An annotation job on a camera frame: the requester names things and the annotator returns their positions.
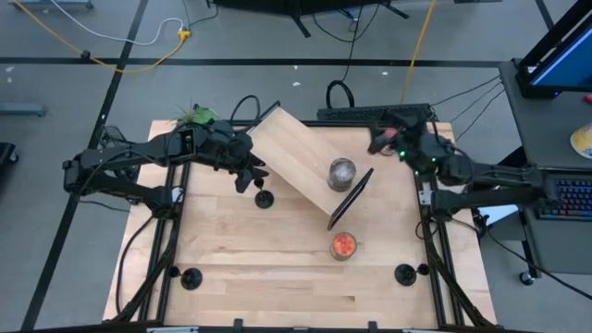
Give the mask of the black aluminium table frame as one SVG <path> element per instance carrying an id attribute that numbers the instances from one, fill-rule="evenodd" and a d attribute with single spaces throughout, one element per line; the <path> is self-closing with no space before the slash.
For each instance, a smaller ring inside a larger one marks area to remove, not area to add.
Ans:
<path id="1" fill-rule="evenodd" d="M 254 190 L 236 193 L 232 177 L 210 167 L 141 169 L 141 185 L 165 183 L 187 190 L 177 222 L 153 222 L 143 206 L 132 208 L 121 244 L 125 262 L 113 277 L 105 318 L 116 302 L 128 302 L 144 282 L 155 255 L 169 240 L 177 250 L 173 264 L 196 267 L 203 283 L 185 290 L 176 278 L 160 276 L 149 301 L 132 318 L 141 333 L 377 333 L 427 332 L 452 324 L 468 327 L 466 314 L 453 305 L 435 273 L 400 285 L 400 264 L 426 262 L 427 232 L 410 169 L 395 158 L 369 155 L 364 128 L 328 128 L 338 140 L 351 134 L 348 153 L 367 157 L 373 175 L 346 215 L 333 228 L 328 216 L 288 182 L 271 175 L 265 185 L 275 195 L 268 209 L 254 204 Z M 357 250 L 347 261 L 335 260 L 333 238 L 349 232 Z M 242 331 L 233 328 L 243 320 Z"/>

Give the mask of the white paper sheet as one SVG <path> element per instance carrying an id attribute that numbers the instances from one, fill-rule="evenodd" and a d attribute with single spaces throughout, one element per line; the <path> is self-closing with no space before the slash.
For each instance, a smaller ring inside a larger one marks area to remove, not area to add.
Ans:
<path id="1" fill-rule="evenodd" d="M 495 224 L 496 222 L 501 221 L 505 217 L 508 217 L 518 211 L 518 206 L 514 204 L 479 208 L 480 215 L 487 220 L 487 226 Z"/>

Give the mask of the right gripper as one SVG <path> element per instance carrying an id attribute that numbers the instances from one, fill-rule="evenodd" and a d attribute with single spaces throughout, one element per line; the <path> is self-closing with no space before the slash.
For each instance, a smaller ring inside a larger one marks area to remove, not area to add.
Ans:
<path id="1" fill-rule="evenodd" d="M 417 154 L 422 139 L 427 133 L 426 123 L 431 119 L 430 110 L 395 110 L 392 112 L 392 127 L 378 129 L 380 135 L 393 135 L 391 139 L 374 138 L 369 146 L 369 154 Z"/>

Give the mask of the dark grey side desk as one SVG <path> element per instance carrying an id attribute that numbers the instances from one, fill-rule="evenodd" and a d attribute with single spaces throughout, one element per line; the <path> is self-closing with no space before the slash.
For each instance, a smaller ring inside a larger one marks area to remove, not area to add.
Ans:
<path id="1" fill-rule="evenodd" d="M 582 92 L 563 92 L 554 99 L 523 98 L 512 61 L 499 64 L 512 115 L 527 162 L 554 176 L 592 179 L 592 159 L 572 147 L 573 132 L 592 123 L 592 105 Z M 592 222 L 545 220 L 531 207 L 523 209 L 524 233 L 536 265 L 550 273 L 592 276 Z"/>

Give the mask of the grey candle tin orange wax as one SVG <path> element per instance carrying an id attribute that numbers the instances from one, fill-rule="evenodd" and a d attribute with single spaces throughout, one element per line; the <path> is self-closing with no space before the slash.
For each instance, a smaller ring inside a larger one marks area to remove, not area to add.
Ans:
<path id="1" fill-rule="evenodd" d="M 338 261 L 349 260 L 357 250 L 357 240 L 349 232 L 337 234 L 329 246 L 331 256 Z"/>

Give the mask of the grey table foot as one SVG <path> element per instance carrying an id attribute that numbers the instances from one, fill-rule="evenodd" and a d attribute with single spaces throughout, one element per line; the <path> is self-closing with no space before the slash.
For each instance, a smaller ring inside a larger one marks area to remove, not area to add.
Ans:
<path id="1" fill-rule="evenodd" d="M 44 117 L 46 112 L 42 104 L 0 102 L 0 115 Z"/>
<path id="2" fill-rule="evenodd" d="M 88 9 L 94 8 L 92 0 L 6 0 L 6 2 L 14 7 L 17 7 L 17 3 L 21 3 L 24 6 L 84 6 Z"/>

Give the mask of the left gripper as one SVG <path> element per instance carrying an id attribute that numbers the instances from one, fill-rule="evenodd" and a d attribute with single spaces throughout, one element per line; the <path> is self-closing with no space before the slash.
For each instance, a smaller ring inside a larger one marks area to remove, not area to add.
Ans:
<path id="1" fill-rule="evenodd" d="M 218 151 L 234 170 L 239 170 L 235 179 L 235 189 L 245 193 L 253 178 L 265 178 L 269 172 L 264 170 L 265 162 L 251 155 L 252 138 L 245 129 L 234 129 L 226 120 L 211 120 L 205 125 L 209 139 L 218 145 Z"/>

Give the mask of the backlit black keyboard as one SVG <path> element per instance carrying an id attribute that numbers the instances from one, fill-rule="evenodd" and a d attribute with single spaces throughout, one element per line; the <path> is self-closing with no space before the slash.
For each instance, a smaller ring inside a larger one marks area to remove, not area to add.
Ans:
<path id="1" fill-rule="evenodd" d="M 559 201 L 536 211 L 539 219 L 592 222 L 592 179 L 555 179 Z"/>

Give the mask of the black partition screen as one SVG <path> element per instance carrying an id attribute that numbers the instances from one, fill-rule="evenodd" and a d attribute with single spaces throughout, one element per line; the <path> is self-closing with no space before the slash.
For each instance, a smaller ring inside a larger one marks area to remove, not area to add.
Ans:
<path id="1" fill-rule="evenodd" d="M 241 10 L 250 10 L 291 17 L 305 38 L 311 36 L 304 27 L 301 16 L 341 10 L 350 7 L 379 5 L 399 15 L 403 19 L 409 16 L 390 4 L 391 0 L 207 0 L 217 6 Z"/>

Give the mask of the long black electronics box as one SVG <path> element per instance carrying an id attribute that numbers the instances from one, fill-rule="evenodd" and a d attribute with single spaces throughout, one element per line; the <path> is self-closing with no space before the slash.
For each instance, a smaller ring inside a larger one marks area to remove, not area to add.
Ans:
<path id="1" fill-rule="evenodd" d="M 402 117 L 404 120 L 416 120 L 430 115 L 429 104 L 410 105 L 378 105 L 359 106 L 342 108 L 324 108 L 317 111 L 319 120 L 369 120 L 389 121 L 395 117 Z"/>

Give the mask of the black candlestick holder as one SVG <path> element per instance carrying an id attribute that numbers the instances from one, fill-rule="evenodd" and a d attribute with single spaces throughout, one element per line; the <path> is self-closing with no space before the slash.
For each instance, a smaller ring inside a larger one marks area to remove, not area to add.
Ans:
<path id="1" fill-rule="evenodd" d="M 261 209 L 270 208 L 275 201 L 275 197 L 271 191 L 264 189 L 265 181 L 263 179 L 255 179 L 253 184 L 258 189 L 254 197 L 255 205 Z"/>
<path id="2" fill-rule="evenodd" d="M 396 281 L 402 286 L 412 286 L 417 280 L 417 276 L 427 276 L 430 273 L 430 268 L 427 264 L 420 264 L 413 268 L 408 264 L 400 264 L 394 270 L 394 277 Z"/>
<path id="3" fill-rule="evenodd" d="M 203 283 L 203 273 L 196 267 L 190 267 L 183 272 L 177 266 L 171 266 L 167 270 L 170 278 L 180 278 L 180 285 L 185 290 L 196 290 Z"/>

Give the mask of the green artificial plant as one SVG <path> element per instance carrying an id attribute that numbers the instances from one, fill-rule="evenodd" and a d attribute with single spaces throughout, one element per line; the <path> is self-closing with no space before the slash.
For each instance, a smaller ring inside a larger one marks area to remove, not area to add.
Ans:
<path id="1" fill-rule="evenodd" d="M 193 104 L 189 109 L 179 105 L 178 109 L 177 128 L 202 126 L 219 120 L 216 111 L 198 104 Z"/>

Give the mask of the desk monitor blue screen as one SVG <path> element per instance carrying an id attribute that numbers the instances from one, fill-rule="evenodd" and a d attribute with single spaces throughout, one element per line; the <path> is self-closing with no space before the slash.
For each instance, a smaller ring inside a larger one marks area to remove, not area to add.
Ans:
<path id="1" fill-rule="evenodd" d="M 592 93 L 592 0 L 577 0 L 516 69 L 525 98 Z"/>

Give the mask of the wooden shelf black metal frame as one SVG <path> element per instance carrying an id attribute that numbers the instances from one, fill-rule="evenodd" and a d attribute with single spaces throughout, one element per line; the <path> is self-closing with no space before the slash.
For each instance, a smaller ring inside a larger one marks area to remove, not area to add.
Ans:
<path id="1" fill-rule="evenodd" d="M 265 162 L 275 174 L 289 183 L 311 203 L 329 215 L 328 229 L 333 229 L 364 189 L 360 183 L 372 167 L 367 157 L 348 153 L 349 133 L 338 140 L 338 148 L 327 135 L 328 128 L 309 128 L 283 108 L 273 108 L 261 122 L 247 131 L 253 142 L 251 153 Z M 356 172 L 351 187 L 337 192 L 328 186 L 334 160 L 351 160 Z"/>

